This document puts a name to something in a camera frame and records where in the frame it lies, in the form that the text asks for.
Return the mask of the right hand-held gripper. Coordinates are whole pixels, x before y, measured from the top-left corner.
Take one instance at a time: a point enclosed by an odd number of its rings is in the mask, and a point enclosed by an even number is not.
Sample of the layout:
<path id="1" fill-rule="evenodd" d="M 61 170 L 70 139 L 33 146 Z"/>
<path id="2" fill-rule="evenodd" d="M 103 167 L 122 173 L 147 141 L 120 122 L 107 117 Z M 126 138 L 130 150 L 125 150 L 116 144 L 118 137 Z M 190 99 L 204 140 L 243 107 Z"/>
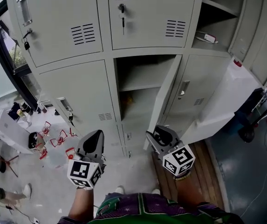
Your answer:
<path id="1" fill-rule="evenodd" d="M 179 145 L 180 139 L 175 131 L 157 125 L 155 134 L 146 132 L 146 138 L 153 150 L 159 154 L 158 158 L 162 161 L 162 166 L 173 175 L 182 175 L 189 170 L 195 162 L 195 155 L 189 145 Z"/>

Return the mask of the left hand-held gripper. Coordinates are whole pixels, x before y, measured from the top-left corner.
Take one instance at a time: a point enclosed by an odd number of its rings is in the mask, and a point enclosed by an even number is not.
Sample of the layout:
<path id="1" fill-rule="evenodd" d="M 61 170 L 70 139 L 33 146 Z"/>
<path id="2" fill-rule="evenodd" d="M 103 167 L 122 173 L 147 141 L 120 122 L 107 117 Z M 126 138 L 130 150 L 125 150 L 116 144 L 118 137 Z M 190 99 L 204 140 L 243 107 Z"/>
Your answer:
<path id="1" fill-rule="evenodd" d="M 80 139 L 77 154 L 68 156 L 67 177 L 75 186 L 78 188 L 95 187 L 106 167 L 103 150 L 103 131 L 92 131 Z"/>

